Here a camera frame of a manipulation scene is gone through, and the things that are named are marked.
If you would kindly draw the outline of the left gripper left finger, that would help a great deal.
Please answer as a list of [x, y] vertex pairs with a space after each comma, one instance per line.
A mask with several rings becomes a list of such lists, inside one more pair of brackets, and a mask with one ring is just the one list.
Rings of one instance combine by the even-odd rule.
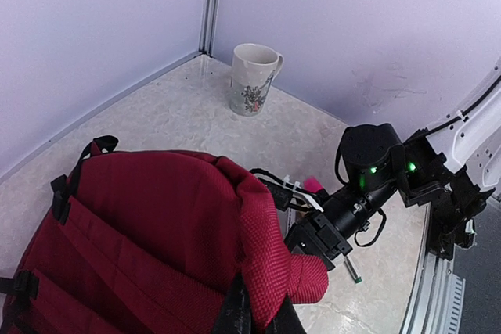
[[214, 334], [251, 334], [253, 319], [251, 302], [243, 276], [232, 281], [213, 327]]

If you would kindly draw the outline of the red backpack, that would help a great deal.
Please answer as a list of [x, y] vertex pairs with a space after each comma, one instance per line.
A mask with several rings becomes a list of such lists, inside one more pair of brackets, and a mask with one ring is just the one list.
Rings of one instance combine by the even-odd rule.
[[315, 256], [291, 253], [270, 191], [223, 156], [118, 152], [94, 139], [69, 175], [5, 295], [4, 333], [213, 333], [237, 274], [252, 333], [270, 333], [285, 296], [322, 299]]

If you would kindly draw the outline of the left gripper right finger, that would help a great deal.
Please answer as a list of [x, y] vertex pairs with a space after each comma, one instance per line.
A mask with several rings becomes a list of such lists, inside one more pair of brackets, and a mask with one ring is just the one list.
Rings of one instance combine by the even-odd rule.
[[305, 334], [289, 296], [285, 296], [276, 316], [269, 323], [271, 334]]

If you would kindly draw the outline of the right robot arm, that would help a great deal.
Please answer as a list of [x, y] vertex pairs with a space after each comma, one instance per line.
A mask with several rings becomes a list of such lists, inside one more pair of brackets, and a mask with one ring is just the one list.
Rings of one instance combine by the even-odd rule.
[[439, 122], [401, 140], [389, 123], [348, 127], [334, 166], [341, 188], [288, 231], [289, 250], [319, 257], [328, 270], [399, 194], [407, 207], [429, 205], [426, 247], [452, 260], [474, 242], [474, 217], [500, 183], [500, 68]]

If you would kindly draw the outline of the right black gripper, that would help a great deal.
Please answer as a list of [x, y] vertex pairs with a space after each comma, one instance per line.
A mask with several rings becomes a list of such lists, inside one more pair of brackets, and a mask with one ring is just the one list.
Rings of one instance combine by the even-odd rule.
[[352, 225], [347, 221], [331, 221], [316, 210], [293, 224], [284, 242], [291, 253], [318, 257], [327, 271], [332, 271], [352, 251], [348, 243], [351, 236]]

